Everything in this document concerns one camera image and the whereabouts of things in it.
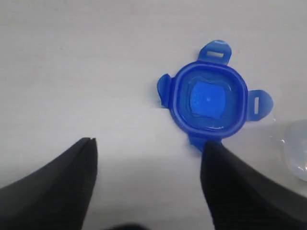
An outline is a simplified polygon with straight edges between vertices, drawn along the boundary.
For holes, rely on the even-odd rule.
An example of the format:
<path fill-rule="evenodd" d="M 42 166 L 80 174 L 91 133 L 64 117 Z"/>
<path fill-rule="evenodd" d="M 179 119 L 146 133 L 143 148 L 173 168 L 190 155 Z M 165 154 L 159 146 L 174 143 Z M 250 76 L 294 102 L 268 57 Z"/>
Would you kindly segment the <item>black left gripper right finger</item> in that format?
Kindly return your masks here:
<path fill-rule="evenodd" d="M 305 230 L 307 198 L 208 141 L 200 182 L 216 230 Z"/>

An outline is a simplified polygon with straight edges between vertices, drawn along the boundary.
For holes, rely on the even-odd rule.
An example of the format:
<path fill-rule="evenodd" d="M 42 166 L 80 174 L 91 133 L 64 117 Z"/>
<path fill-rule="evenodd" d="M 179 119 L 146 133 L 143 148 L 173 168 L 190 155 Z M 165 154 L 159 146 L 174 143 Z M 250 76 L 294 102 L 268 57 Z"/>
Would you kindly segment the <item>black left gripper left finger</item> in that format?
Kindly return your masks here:
<path fill-rule="evenodd" d="M 2 230 L 80 230 L 98 168 L 94 138 L 82 138 L 54 160 L 0 190 Z"/>

